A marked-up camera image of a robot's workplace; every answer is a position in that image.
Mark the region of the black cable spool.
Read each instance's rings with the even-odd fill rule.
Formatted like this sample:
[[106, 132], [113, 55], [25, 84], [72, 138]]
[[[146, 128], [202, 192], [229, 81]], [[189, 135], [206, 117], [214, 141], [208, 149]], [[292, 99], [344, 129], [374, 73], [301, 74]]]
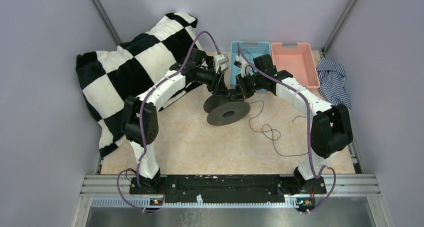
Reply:
[[208, 113], [208, 124], [225, 126], [243, 119], [251, 106], [245, 101], [231, 100], [228, 96], [212, 95], [204, 102], [203, 110]]

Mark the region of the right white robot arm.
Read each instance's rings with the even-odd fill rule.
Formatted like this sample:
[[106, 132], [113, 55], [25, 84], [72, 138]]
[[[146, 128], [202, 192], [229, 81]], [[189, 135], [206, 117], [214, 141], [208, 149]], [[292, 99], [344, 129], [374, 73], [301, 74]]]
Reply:
[[240, 68], [232, 99], [248, 99], [258, 90], [266, 90], [292, 104], [307, 119], [307, 151], [304, 161], [295, 168], [293, 187], [307, 193], [329, 159], [353, 141], [349, 110], [344, 104], [333, 105], [302, 86], [288, 71], [277, 71], [269, 54], [254, 58], [251, 63], [244, 54], [236, 56]]

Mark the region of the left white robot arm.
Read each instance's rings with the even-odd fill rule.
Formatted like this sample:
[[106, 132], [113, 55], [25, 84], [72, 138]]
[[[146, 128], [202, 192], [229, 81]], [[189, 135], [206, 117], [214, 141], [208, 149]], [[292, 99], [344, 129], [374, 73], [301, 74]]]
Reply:
[[137, 162], [135, 186], [141, 186], [149, 194], [160, 189], [160, 168], [153, 147], [159, 133], [158, 111], [191, 83], [205, 84], [211, 92], [215, 92], [225, 85], [221, 78], [228, 67], [226, 54], [208, 56], [204, 51], [193, 48], [185, 60], [173, 64], [158, 83], [125, 100], [121, 131], [134, 150]]

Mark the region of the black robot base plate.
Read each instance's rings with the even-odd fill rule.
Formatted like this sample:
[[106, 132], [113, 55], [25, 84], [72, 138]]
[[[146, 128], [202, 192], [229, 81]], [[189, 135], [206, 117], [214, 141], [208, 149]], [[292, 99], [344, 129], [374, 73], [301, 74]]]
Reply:
[[323, 177], [301, 180], [292, 174], [242, 175], [156, 175], [153, 179], [132, 178], [131, 195], [159, 195], [165, 203], [195, 203], [198, 197], [206, 204], [282, 203], [285, 196], [326, 194]]

